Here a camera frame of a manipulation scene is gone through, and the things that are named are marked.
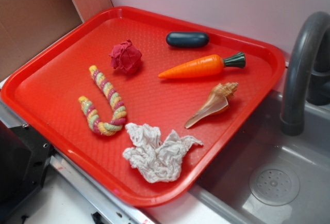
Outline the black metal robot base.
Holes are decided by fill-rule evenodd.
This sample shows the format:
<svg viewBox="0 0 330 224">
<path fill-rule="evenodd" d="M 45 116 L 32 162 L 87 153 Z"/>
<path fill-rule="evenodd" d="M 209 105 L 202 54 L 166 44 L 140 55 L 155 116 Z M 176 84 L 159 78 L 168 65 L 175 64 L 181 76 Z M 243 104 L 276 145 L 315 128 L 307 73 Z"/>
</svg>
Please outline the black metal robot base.
<svg viewBox="0 0 330 224">
<path fill-rule="evenodd" d="M 1 220 L 43 187 L 52 151 L 32 126 L 1 123 Z"/>
</svg>

